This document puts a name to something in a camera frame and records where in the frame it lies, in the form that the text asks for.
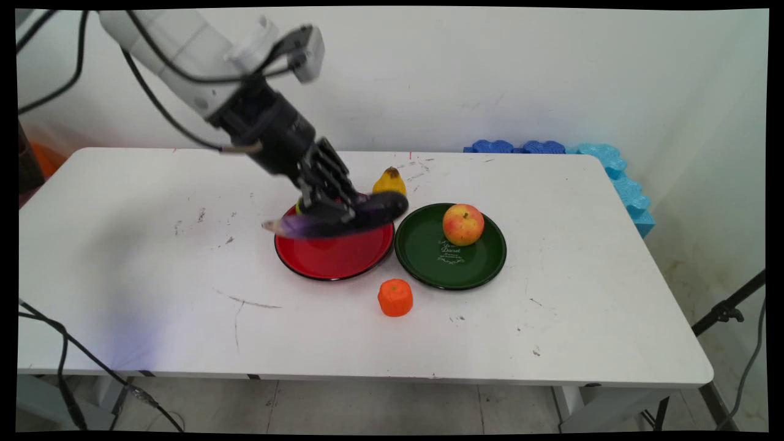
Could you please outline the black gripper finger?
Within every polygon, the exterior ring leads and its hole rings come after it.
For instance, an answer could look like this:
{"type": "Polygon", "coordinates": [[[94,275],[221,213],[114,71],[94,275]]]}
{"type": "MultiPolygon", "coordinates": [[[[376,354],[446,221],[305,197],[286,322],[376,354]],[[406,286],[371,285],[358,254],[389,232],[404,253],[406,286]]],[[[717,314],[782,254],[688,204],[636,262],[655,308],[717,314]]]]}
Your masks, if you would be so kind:
{"type": "Polygon", "coordinates": [[[349,178],[349,170],[326,138],[315,143],[315,172],[330,198],[355,206],[361,197],[349,178]]]}
{"type": "Polygon", "coordinates": [[[348,223],[356,217],[355,206],[347,206],[339,199],[326,194],[323,182],[315,172],[315,156],[305,156],[298,162],[299,207],[302,214],[319,218],[327,223],[348,223]]]}

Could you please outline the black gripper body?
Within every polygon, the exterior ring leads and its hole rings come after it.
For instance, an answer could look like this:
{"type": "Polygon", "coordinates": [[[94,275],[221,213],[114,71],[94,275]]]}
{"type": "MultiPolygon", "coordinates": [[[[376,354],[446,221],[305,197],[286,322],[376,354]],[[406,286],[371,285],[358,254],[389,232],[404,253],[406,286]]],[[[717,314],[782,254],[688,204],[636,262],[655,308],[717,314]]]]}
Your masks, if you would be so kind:
{"type": "Polygon", "coordinates": [[[235,146],[260,143],[249,158],[289,179],[299,178],[299,162],[316,136],[311,123],[264,79],[240,86],[208,122],[229,134],[235,146]]]}

